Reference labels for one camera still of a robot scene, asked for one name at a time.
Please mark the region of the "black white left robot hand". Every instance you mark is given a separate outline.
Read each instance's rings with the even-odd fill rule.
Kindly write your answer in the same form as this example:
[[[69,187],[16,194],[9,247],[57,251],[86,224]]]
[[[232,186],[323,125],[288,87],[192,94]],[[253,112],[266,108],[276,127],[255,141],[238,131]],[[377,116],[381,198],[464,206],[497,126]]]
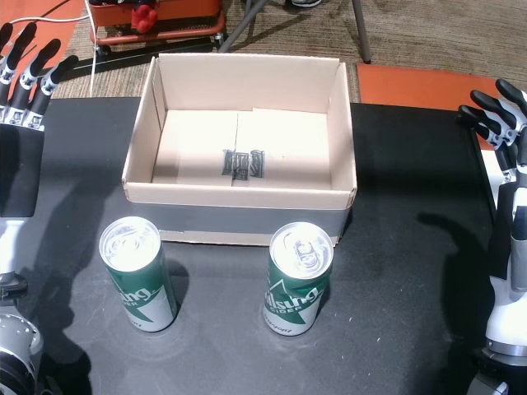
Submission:
[[[50,40],[16,77],[21,56],[35,37],[35,22],[26,25],[1,59],[1,283],[16,276],[16,239],[35,213],[44,148],[44,115],[64,76],[76,66],[71,55],[48,70],[60,50]]]

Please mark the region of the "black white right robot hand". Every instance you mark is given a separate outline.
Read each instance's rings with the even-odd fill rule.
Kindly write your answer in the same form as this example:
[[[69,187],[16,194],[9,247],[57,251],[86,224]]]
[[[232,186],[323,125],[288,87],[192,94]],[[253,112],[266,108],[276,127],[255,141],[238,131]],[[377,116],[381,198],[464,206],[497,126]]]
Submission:
[[[503,78],[500,99],[470,92],[476,108],[461,105],[457,120],[495,153],[504,180],[498,188],[488,245],[494,292],[487,321],[487,347],[509,356],[526,355],[526,92]]]

